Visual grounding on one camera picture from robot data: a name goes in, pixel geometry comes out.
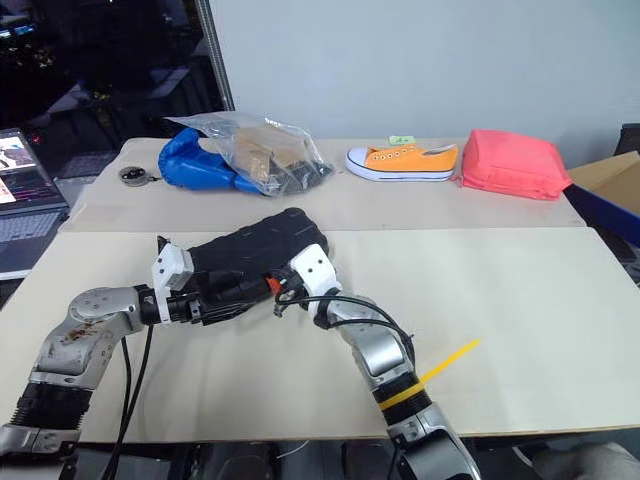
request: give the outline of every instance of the white bracket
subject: white bracket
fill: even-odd
[[[300,275],[309,296],[324,295],[332,288],[342,290],[342,285],[336,278],[336,269],[317,243],[309,245],[296,255],[289,262],[289,266]],[[317,312],[318,302],[309,302],[311,318],[314,318]]]
[[[180,247],[167,243],[151,267],[153,290],[162,323],[171,323],[167,298],[171,290],[181,290],[193,275],[191,254]]]

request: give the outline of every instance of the pink fabric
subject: pink fabric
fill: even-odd
[[[473,130],[462,160],[462,185],[556,200],[571,179],[556,147],[517,133]]]

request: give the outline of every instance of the yellow cable tie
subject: yellow cable tie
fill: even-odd
[[[422,377],[420,377],[420,383],[416,383],[415,385],[410,386],[406,390],[403,390],[400,393],[396,393],[393,397],[387,398],[384,402],[379,403],[378,406],[380,407],[380,410],[386,410],[387,408],[393,407],[394,405],[397,405],[400,402],[404,402],[407,398],[414,396],[416,393],[418,393],[420,390],[424,388],[425,384],[429,380],[431,380],[436,375],[439,375],[440,373],[442,373],[444,370],[447,369],[447,367],[449,367],[449,365],[451,365],[453,362],[458,360],[460,357],[462,357],[463,355],[469,353],[471,350],[476,348],[479,343],[480,343],[480,340],[476,339],[466,344],[464,347],[462,347],[460,350],[455,352],[453,355],[449,356],[449,358],[447,358],[440,365],[429,370]]]

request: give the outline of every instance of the white tabletop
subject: white tabletop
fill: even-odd
[[[210,233],[168,233],[184,247]],[[415,334],[424,373],[481,345],[429,385],[462,435],[640,424],[640,293],[588,228],[329,232],[345,287]],[[0,313],[9,419],[43,338],[69,301],[150,280],[151,233],[62,233]],[[385,424],[337,332],[266,301],[208,327],[157,327],[128,442],[383,436]],[[138,364],[144,334],[131,338]],[[117,352],[82,440],[117,436]]]
[[[371,182],[346,170],[349,148],[380,145],[375,139],[317,140],[324,159],[336,173],[323,185],[301,195],[266,198],[236,191],[193,192],[163,181],[132,188],[120,182],[118,171],[141,166],[159,176],[158,154],[167,140],[129,140],[116,160],[88,189],[66,231],[233,231],[296,206],[324,230],[424,230],[482,227],[584,226],[567,199],[531,200],[461,188],[456,182]],[[464,139],[424,139],[437,147]],[[202,145],[210,149],[208,140]]]

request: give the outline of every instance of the white wall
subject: white wall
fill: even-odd
[[[555,142],[569,166],[640,122],[638,0],[211,0],[236,109],[316,137]]]

